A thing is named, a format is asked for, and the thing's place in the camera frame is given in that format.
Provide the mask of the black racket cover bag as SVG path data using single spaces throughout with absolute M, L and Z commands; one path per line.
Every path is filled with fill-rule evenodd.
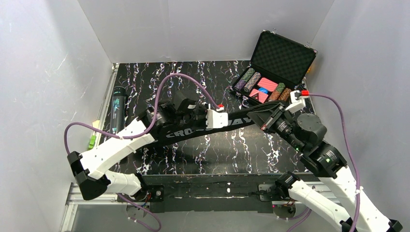
M 149 134 L 155 138 L 155 141 L 150 143 L 148 147 L 162 147 L 191 138 L 247 127 L 254 124 L 254 122 L 247 116 L 247 113 L 268 109 L 269 107 L 277 107 L 278 105 L 288 106 L 289 104 L 284 101 L 271 101 L 229 113 L 228 125 L 219 129 L 207 129 L 204 120 L 200 120 L 199 123 L 189 123 L 184 125 L 178 125 L 175 123 L 165 124 L 163 126 L 155 125 L 149 132 Z

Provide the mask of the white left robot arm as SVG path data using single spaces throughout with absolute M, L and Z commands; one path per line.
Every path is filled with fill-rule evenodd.
M 142 176 L 114 172 L 111 167 L 147 145 L 172 144 L 227 124 L 228 114 L 213 100 L 201 103 L 179 91 L 171 100 L 155 99 L 153 106 L 115 134 L 99 131 L 107 137 L 105 142 L 83 153 L 72 151 L 67 159 L 85 201 L 105 193 L 134 196 L 145 188 Z

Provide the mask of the clear shuttlecock tube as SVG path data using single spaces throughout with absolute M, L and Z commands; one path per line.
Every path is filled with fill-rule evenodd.
M 111 101 L 110 132 L 117 134 L 124 129 L 126 89 L 121 86 L 114 87 Z

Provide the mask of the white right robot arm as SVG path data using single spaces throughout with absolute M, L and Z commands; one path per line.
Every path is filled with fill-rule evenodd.
M 325 141 L 327 129 L 318 116 L 307 113 L 293 118 L 280 102 L 258 105 L 247 115 L 263 132 L 276 133 L 301 152 L 303 165 L 332 191 L 338 203 L 308 187 L 291 172 L 275 183 L 283 198 L 303 203 L 342 232 L 403 231 L 399 221 L 389 219 L 373 204 L 343 155 Z

